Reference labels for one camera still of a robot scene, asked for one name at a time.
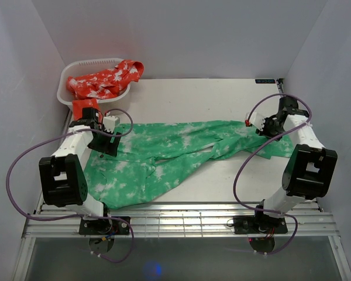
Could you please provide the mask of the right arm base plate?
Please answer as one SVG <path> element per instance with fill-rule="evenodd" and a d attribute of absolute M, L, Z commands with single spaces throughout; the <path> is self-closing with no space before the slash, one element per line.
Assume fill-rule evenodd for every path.
<path fill-rule="evenodd" d="M 284 218 L 272 218 L 267 215 L 236 215 L 227 222 L 235 234 L 287 234 L 288 228 Z"/>

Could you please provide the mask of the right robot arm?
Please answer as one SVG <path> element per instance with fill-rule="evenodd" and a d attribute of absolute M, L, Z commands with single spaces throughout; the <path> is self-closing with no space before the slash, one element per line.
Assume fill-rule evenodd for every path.
<path fill-rule="evenodd" d="M 265 117 L 252 110 L 246 115 L 246 124 L 253 125 L 258 135 L 277 141 L 288 135 L 294 147 L 281 187 L 258 205 L 252 218 L 253 227 L 259 232 L 280 224 L 297 204 L 324 197 L 329 190 L 338 155 L 319 141 L 310 123 L 310 108 L 300 108 L 299 104 L 294 96 L 282 95 L 276 114 Z"/>

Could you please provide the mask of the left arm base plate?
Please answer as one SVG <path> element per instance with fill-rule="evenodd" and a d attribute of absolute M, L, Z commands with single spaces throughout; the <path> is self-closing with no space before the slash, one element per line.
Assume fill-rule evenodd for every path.
<path fill-rule="evenodd" d="M 84 220 L 81 219 L 78 233 L 80 235 L 128 235 L 130 217 L 119 217 L 124 220 Z"/>

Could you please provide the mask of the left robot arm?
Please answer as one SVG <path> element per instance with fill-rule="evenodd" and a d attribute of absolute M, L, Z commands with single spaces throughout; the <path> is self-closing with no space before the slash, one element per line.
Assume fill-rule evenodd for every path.
<path fill-rule="evenodd" d="M 104 214 L 104 204 L 89 195 L 81 161 L 89 150 L 116 156 L 120 139 L 111 135 L 119 123 L 117 116 L 84 108 L 82 117 L 70 123 L 60 147 L 39 161 L 44 202 L 85 217 L 94 215 L 92 227 L 100 234 L 111 230 L 112 219 Z"/>

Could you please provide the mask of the green tie-dye trousers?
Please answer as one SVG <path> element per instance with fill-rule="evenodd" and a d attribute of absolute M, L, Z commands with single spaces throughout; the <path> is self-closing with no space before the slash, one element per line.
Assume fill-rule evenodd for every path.
<path fill-rule="evenodd" d="M 92 151 L 84 169 L 89 194 L 111 209 L 149 203 L 208 162 L 253 152 L 266 138 L 240 121 L 121 124 L 131 128 L 115 156 Z"/>

